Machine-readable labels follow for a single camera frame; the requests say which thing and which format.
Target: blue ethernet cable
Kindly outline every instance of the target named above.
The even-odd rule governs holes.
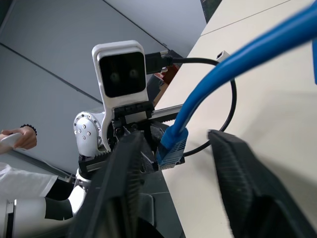
[[[247,70],[317,37],[315,3],[256,38],[209,72],[189,95],[174,125],[160,142],[156,158],[160,169],[172,168],[183,156],[188,131],[186,125],[200,103],[218,87]]]

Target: wristband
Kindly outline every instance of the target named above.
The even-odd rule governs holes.
[[[24,124],[24,125],[22,125],[20,128],[25,127],[25,126],[28,126],[28,127],[32,128],[32,129],[35,131],[35,135],[36,135],[36,136],[38,135],[36,129],[35,129],[34,127],[32,127],[31,125],[29,125],[29,124]]]

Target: person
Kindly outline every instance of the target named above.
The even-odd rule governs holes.
[[[22,136],[13,147],[0,143],[0,155],[18,148],[30,150],[37,145],[37,131],[31,125],[25,124],[20,128],[3,130],[0,140],[13,133],[21,133]],[[58,176],[19,170],[0,162],[0,199],[13,201],[41,196],[65,200],[72,189],[73,184],[58,179]]]

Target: black cable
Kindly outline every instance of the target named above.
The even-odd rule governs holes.
[[[204,58],[169,58],[168,60],[171,60],[171,63],[207,63],[207,64],[212,64],[214,66],[216,66],[219,63],[216,60],[204,59]],[[230,84],[231,84],[231,91],[232,91],[231,108],[230,108],[230,112],[229,112],[229,115],[228,115],[226,121],[224,122],[224,124],[220,128],[220,131],[225,131],[227,129],[227,127],[229,126],[229,124],[233,118],[234,112],[236,110],[237,86],[236,86],[235,80],[234,79],[231,80]],[[209,145],[210,145],[210,142],[207,141],[205,144],[197,147],[196,149],[185,152],[184,157],[196,154],[196,153],[202,151],[203,149],[207,148]]]

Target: cable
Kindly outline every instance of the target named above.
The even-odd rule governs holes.
[[[219,64],[219,62],[216,60],[204,59],[204,58],[172,58],[171,62],[172,63],[206,63],[206,64],[211,64],[214,66]],[[228,115],[226,121],[224,122],[224,124],[220,128],[220,131],[225,131],[227,129],[227,127],[229,126],[229,124],[233,118],[233,115],[234,115],[234,112],[235,112],[236,106],[237,106],[237,86],[236,86],[236,82],[234,81],[234,79],[230,81],[230,84],[231,84],[231,91],[232,91],[231,108],[230,108],[230,112],[229,112],[229,115]],[[191,155],[196,154],[196,153],[202,151],[203,149],[207,148],[209,145],[210,145],[210,142],[207,141],[205,144],[197,147],[194,150],[185,152],[183,155],[184,155],[184,157],[191,156]]]
[[[301,11],[221,62],[197,85],[178,113],[168,134],[165,148],[180,137],[200,103],[230,79],[317,37],[317,4]]]

